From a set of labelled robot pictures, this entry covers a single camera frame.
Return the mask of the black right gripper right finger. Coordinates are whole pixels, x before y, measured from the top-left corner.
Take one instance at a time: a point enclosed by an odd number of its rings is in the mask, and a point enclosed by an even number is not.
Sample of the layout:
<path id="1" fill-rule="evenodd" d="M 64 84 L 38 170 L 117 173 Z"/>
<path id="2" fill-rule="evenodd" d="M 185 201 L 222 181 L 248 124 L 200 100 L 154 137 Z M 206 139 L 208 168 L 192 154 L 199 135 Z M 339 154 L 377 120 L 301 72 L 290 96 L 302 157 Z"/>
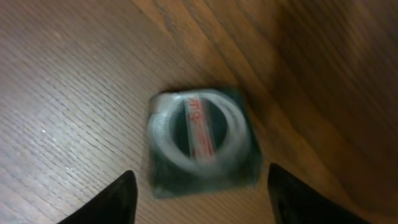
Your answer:
<path id="1" fill-rule="evenodd" d="M 278 224 L 367 224 L 328 200 L 276 163 L 269 167 L 267 186 Z"/>

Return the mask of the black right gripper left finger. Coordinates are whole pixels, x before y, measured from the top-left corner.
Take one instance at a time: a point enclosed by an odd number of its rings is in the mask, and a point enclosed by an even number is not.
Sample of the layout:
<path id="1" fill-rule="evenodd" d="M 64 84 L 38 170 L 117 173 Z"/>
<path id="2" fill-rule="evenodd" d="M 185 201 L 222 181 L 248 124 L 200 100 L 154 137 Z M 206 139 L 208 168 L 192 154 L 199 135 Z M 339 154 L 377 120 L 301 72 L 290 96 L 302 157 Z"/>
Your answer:
<path id="1" fill-rule="evenodd" d="M 136 176 L 127 170 L 60 224 L 134 224 L 137 198 Z"/>

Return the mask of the dark green round-label pack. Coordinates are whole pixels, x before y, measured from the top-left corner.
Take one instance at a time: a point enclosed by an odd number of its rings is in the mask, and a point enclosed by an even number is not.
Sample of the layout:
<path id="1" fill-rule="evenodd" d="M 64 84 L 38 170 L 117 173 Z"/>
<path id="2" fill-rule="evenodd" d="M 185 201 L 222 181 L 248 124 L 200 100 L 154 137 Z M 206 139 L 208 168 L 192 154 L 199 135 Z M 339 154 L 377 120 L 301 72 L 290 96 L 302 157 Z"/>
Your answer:
<path id="1" fill-rule="evenodd" d="M 238 88 L 192 89 L 149 101 L 149 183 L 155 198 L 256 184 L 262 153 Z"/>

